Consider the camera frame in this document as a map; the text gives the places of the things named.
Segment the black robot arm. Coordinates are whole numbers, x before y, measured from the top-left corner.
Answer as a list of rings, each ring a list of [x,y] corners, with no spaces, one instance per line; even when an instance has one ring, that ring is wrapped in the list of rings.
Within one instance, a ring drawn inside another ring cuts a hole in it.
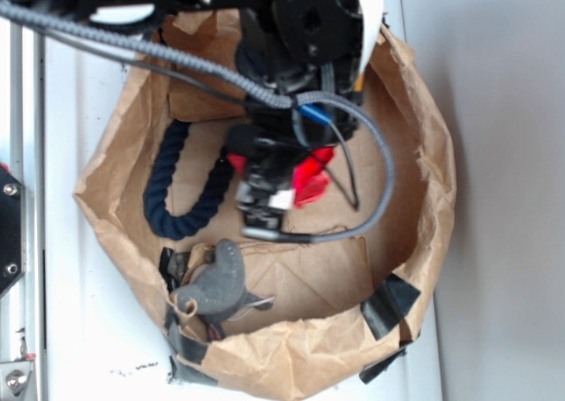
[[[136,38],[168,14],[231,9],[238,10],[242,30],[234,70]],[[331,149],[357,127],[345,113],[329,124],[307,113],[305,94],[323,90],[356,97],[354,86],[365,66],[360,0],[1,0],[1,14],[43,32],[159,58],[243,90],[252,122],[230,133],[205,185],[210,196],[227,190],[233,158],[242,160],[245,175],[257,178],[261,191],[291,188],[301,166],[322,170]]]

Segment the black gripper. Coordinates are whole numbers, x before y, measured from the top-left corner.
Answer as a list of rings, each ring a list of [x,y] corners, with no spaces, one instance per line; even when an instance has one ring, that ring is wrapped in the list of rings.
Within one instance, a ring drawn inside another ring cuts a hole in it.
[[[340,146],[345,155],[351,191],[356,193],[353,161],[346,141],[357,130],[358,123],[349,119],[333,120],[330,125],[308,118],[297,111],[285,117],[281,111],[266,111],[252,107],[252,121],[235,125],[227,133],[224,146],[226,181],[238,176],[255,188],[273,193],[292,188],[294,170],[306,161],[312,170],[324,170],[339,189],[343,185],[328,168]]]

